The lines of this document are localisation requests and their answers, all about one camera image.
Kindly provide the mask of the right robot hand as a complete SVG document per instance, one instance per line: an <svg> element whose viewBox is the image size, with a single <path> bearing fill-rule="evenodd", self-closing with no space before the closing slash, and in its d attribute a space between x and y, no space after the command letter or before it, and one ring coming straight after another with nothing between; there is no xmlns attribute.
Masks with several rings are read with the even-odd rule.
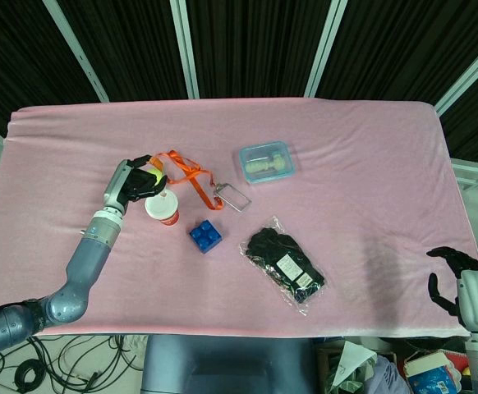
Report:
<svg viewBox="0 0 478 394"><path fill-rule="evenodd" d="M448 246L440 246L426 253L433 258L444 259L456 278L457 297L454 301L440 295L438 277L431 273L428 292L431 301L456 317L468 331L478 333L478 260Z"/></svg>

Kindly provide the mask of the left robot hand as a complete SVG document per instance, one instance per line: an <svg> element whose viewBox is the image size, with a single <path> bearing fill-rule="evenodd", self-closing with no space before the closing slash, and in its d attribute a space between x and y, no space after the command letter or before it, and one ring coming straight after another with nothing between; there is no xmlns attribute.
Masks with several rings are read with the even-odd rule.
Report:
<svg viewBox="0 0 478 394"><path fill-rule="evenodd" d="M156 176L141 169L150 159L145 155L119 163L104 191L104 207L114 208L124 216L130 202L155 197L166 188L166 175Z"/></svg>

